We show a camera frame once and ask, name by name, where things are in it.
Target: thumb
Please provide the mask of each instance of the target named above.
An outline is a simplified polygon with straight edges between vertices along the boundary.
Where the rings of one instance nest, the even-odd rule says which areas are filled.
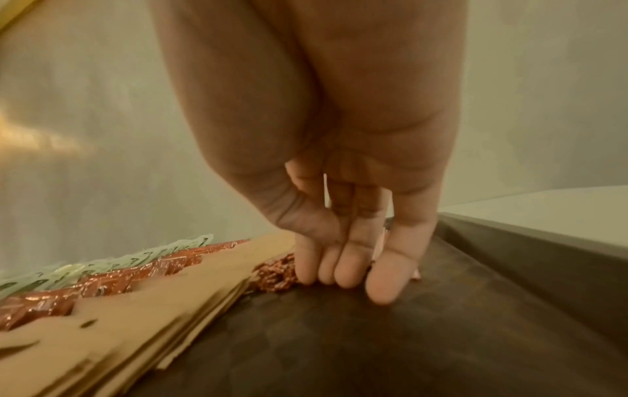
[[[272,224],[323,244],[340,241],[340,222],[330,209],[299,190],[285,167],[225,178]]]

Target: finger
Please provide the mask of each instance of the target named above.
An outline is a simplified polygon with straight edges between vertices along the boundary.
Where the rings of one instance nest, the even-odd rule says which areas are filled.
[[[285,167],[254,175],[221,175],[277,227],[322,244],[340,240],[340,225],[335,214],[300,191]]]
[[[393,193],[390,235],[366,279],[366,292],[373,302],[395,301],[417,269],[436,227],[440,185],[438,181],[416,192]]]
[[[336,282],[334,271],[351,225],[354,185],[348,182],[337,181],[328,176],[327,191],[331,202],[330,208],[336,214],[340,222],[341,241],[325,247],[323,257],[321,258],[321,265],[319,266],[319,280],[323,284],[332,285]]]
[[[312,200],[325,205],[325,183],[322,171],[318,171],[303,162],[290,162],[287,165],[288,173],[303,193]],[[294,248],[294,267],[296,276],[305,285],[313,284],[319,273],[323,246],[316,240],[296,234]]]
[[[378,186],[355,186],[354,216],[334,273],[341,287],[356,287],[364,279],[386,220],[388,196]]]

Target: dark brown surface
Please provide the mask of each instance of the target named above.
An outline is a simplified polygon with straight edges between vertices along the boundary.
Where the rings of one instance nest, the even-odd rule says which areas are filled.
[[[628,359],[436,239],[423,281],[245,298],[130,396],[626,396]]]
[[[438,233],[628,354],[626,248],[459,215],[442,215]]]

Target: gray wall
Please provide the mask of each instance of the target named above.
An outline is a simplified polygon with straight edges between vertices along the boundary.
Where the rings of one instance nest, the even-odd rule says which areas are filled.
[[[628,2],[471,3],[443,205],[628,184]],[[270,229],[204,166],[142,0],[43,1],[0,37],[0,106],[20,125],[96,147],[0,162],[0,268]]]

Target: stack of brown paper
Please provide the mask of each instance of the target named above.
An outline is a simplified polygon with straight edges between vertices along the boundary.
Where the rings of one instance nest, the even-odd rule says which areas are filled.
[[[2,397],[115,396],[165,369],[244,293],[258,264],[289,252],[291,233],[207,255],[129,294],[79,300],[69,317],[0,334]]]

